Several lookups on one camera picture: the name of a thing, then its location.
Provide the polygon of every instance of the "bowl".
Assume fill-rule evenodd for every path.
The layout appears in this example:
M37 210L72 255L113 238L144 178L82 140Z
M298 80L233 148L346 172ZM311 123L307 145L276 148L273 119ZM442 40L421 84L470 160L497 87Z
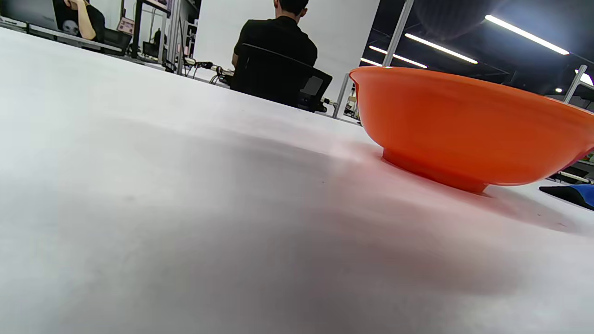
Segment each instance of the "bowl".
M462 190L539 181L594 149L593 114L533 93L413 68L350 77L384 159Z

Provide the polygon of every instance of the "black t-shirt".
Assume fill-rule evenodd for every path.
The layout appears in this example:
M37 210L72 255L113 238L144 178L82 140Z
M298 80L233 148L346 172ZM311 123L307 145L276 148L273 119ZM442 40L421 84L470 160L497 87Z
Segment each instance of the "black t-shirt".
M56 11L56 21L58 22L58 29L62 30L67 34L71 34L77 37L80 35L80 29L78 28L78 11L72 10L66 6L64 0L53 0L53 7ZM91 6L87 6L87 13L89 14L89 20L95 30L95 42L103 43L103 36L105 34L105 17L101 12Z
M318 59L315 47L306 33L290 17L281 16L274 20L249 20L239 35L235 54L240 55L242 44L251 44L314 66Z

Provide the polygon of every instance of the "bowl rim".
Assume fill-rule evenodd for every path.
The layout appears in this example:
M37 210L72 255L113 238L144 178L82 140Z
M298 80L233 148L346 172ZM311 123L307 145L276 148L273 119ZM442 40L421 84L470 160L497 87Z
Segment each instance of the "bowl rim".
M550 97L541 96L538 94L534 94L532 92L527 92L525 90L517 89L514 87L503 86L502 84L491 83L489 81L478 80L474 78L463 77L461 75L450 74L450 73L442 73L436 72L431 70L422 70L417 68L406 68L406 67L376 67L376 66L362 66L351 70L349 73L349 77L356 83L357 80L353 77L354 74L357 73L378 73L381 75L390 74L393 75L394 73L398 75L406 75L406 76L415 76L415 77L423 77L432 80L440 80L440 81L449 81L449 82L456 82L459 84L467 84L470 86L480 87L485 90L495 91L496 93L516 97L523 100L529 100L531 102L544 104L553 108L564 108L568 112L574 115L574 117L579 117L581 120L576 121L586 121L590 123L591 127L594 127L594 113L580 107L576 107L573 105L567 105L562 101L551 99Z

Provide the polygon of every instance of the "person sitting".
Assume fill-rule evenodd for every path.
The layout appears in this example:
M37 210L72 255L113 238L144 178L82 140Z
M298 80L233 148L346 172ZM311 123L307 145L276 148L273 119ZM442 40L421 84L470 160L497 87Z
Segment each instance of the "person sitting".
M274 0L274 20L248 20L239 34L233 50L234 67L237 67L241 45L250 44L314 66L318 48L298 23L307 14L309 0Z
M103 43L105 17L88 0L54 0L53 7L60 30Z

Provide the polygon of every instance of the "hand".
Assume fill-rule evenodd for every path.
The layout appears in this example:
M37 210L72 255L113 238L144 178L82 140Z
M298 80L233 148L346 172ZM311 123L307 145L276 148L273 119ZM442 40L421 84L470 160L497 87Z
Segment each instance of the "hand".
M72 7L72 4L77 6L85 6L84 0L64 0L64 3L68 7Z

